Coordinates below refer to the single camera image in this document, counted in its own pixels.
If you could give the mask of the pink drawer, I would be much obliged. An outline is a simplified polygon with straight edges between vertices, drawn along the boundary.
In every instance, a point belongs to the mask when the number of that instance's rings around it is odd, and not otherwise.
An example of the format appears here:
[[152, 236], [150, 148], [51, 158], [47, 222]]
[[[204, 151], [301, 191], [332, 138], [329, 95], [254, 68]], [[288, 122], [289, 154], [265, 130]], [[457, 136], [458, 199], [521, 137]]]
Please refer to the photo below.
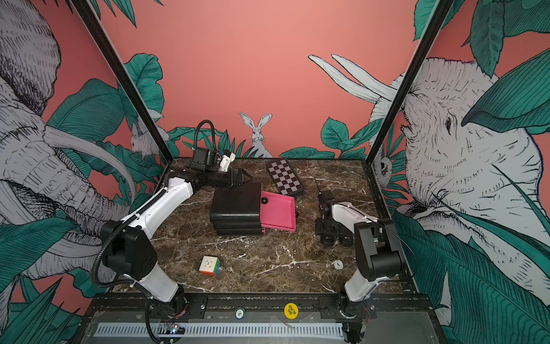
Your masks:
[[263, 191], [260, 205], [260, 225], [264, 231], [275, 229], [294, 233], [296, 231], [294, 197]]

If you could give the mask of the black drawer cabinet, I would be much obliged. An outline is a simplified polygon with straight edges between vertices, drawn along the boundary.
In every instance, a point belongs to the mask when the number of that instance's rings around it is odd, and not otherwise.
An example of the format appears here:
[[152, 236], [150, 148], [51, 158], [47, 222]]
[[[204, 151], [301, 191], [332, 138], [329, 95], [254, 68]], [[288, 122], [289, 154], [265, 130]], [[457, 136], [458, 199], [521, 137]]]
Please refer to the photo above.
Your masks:
[[262, 182], [219, 188], [213, 194], [210, 222], [219, 236], [262, 235]]

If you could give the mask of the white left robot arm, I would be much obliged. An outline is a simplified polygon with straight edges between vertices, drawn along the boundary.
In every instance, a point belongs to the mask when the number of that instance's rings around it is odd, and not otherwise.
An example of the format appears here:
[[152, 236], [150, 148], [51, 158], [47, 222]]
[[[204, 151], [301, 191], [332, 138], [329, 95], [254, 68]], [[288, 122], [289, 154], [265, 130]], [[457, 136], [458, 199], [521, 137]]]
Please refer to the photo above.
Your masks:
[[151, 199], [123, 219], [107, 221], [101, 229], [102, 246], [91, 276], [98, 288], [120, 284], [136, 286], [149, 298], [170, 303], [180, 286], [159, 266], [151, 239], [183, 202], [204, 186], [241, 186], [253, 177], [243, 169], [227, 171], [170, 171]]

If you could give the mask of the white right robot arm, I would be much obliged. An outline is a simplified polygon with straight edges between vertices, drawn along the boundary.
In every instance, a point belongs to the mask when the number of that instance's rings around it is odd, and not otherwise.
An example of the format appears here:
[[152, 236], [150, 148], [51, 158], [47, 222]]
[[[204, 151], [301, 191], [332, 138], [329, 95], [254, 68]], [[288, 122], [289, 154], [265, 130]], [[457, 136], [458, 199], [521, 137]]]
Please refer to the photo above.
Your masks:
[[321, 244], [339, 242], [355, 248], [357, 269], [345, 282], [345, 300], [365, 301], [378, 286], [405, 269], [400, 239], [389, 219], [378, 219], [361, 212], [349, 202], [338, 202], [328, 189], [318, 193], [319, 218], [315, 234]]

